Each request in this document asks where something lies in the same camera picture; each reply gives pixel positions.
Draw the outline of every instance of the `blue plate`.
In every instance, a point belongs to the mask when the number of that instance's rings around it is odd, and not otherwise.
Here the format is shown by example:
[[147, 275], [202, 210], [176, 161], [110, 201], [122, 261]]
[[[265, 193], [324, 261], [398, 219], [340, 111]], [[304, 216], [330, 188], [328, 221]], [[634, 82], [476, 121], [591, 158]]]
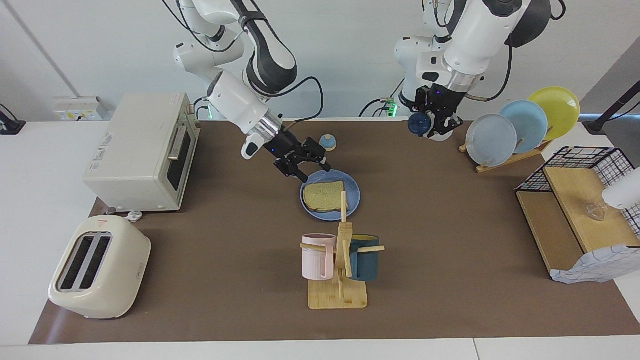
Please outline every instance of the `blue plate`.
[[338, 171], [338, 170], [330, 170], [326, 172], [324, 170], [320, 170], [318, 172], [314, 172], [309, 176], [309, 180], [307, 183], [302, 184], [300, 188], [300, 202], [302, 203], [302, 207], [307, 210], [307, 213], [310, 213], [314, 218], [318, 218], [324, 221], [339, 221], [342, 218], [342, 214], [340, 211], [330, 211], [328, 213], [317, 213], [315, 211], [311, 211], [305, 205], [304, 198], [302, 197], [302, 192], [305, 190], [305, 187], [309, 184], [317, 184], [317, 183], [332, 183], [334, 181], [344, 181], [344, 189], [347, 191], [347, 203], [349, 204], [349, 210], [347, 211], [347, 216], [353, 214], [354, 211], [360, 205], [360, 188], [356, 181], [347, 174]]
[[531, 151], [542, 143], [547, 135], [547, 114], [535, 102], [527, 100], [514, 101], [500, 110], [500, 115], [509, 119], [516, 129], [518, 142], [515, 154]]

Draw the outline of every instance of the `toaster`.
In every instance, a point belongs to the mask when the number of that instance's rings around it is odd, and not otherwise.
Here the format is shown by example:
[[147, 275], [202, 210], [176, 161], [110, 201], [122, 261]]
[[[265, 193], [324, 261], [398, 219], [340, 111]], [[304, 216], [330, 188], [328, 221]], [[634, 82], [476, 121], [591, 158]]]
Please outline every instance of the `toaster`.
[[151, 241], [118, 216], [87, 219], [67, 246], [49, 300], [85, 318], [119, 318], [133, 305]]

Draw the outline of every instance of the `yellow plate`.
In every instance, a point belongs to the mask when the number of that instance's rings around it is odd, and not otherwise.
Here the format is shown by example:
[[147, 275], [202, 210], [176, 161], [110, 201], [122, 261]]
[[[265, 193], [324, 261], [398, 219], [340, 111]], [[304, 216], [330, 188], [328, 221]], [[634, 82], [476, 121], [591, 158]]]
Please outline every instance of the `yellow plate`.
[[529, 99], [538, 104], [545, 113], [551, 129], [545, 141], [565, 135], [578, 122], [580, 101], [569, 90], [559, 86], [550, 86], [534, 92]]

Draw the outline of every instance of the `mug handle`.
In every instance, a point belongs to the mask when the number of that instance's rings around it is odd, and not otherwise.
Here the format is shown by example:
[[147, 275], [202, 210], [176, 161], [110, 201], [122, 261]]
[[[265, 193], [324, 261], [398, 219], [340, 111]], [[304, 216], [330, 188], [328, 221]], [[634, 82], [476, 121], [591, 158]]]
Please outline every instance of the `mug handle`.
[[333, 268], [333, 247], [331, 245], [322, 244], [324, 246], [324, 274], [320, 275], [323, 279], [326, 280], [328, 277], [329, 268]]

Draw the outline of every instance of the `plate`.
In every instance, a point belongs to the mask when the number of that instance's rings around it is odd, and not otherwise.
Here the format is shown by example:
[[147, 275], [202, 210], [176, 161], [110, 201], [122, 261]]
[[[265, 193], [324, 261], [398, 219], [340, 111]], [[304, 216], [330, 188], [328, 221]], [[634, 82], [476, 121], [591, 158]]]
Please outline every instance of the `plate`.
[[467, 152], [477, 164], [496, 167], [513, 155], [517, 138], [509, 119], [498, 114], [484, 115], [467, 131]]
[[540, 105], [547, 114], [551, 129], [545, 140], [554, 140], [565, 135], [578, 122], [580, 117], [580, 101], [569, 90], [559, 86], [550, 86], [534, 92], [530, 101]]
[[305, 205], [305, 200], [302, 197], [302, 192], [305, 191], [305, 187], [309, 184], [317, 184], [317, 183], [332, 183], [334, 181], [344, 181], [344, 189], [347, 191], [347, 203], [349, 204], [349, 210], [347, 211], [347, 216], [353, 214], [354, 211], [360, 205], [360, 188], [358, 187], [358, 183], [349, 175], [339, 171], [339, 170], [330, 170], [326, 172], [324, 170], [320, 170], [318, 172], [314, 172], [309, 176], [309, 180], [305, 184], [302, 184], [300, 187], [300, 202], [302, 203], [302, 207], [307, 210], [307, 213], [311, 214], [314, 218], [318, 218], [324, 221], [339, 221], [342, 219], [342, 214], [340, 211], [330, 211], [328, 213], [318, 213], [316, 211], [311, 211]]
[[547, 135], [547, 114], [538, 104], [528, 100], [514, 101], [503, 107], [500, 115], [509, 119], [516, 128], [518, 142], [515, 154], [529, 152], [542, 143]]

